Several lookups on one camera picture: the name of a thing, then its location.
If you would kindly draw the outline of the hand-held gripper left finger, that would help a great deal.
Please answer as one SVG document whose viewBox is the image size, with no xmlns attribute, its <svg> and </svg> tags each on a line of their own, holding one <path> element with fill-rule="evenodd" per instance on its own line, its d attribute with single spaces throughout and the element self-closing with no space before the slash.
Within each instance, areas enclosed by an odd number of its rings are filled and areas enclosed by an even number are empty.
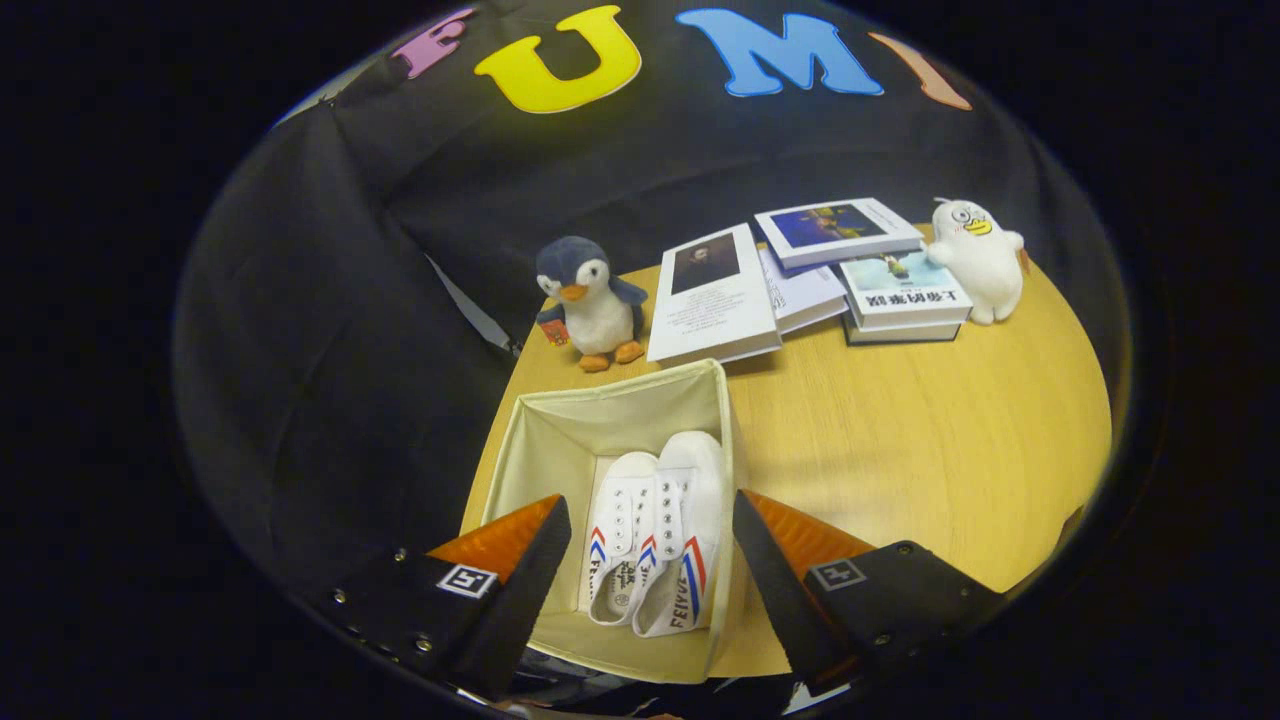
<svg viewBox="0 0 1280 720">
<path fill-rule="evenodd" d="M 452 541 L 399 547 L 310 596 L 325 624 L 415 676 L 504 694 L 570 546 L 563 495 Z"/>
</svg>

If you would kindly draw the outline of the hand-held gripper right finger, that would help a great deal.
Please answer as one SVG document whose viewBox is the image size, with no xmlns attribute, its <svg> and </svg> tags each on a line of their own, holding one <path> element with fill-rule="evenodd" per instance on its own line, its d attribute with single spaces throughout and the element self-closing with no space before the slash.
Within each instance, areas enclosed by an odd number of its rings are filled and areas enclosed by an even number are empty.
<svg viewBox="0 0 1280 720">
<path fill-rule="evenodd" d="M 1006 603 L 916 542 L 873 546 L 750 489 L 732 523 L 790 667 L 815 693 L 918 667 Z"/>
</svg>

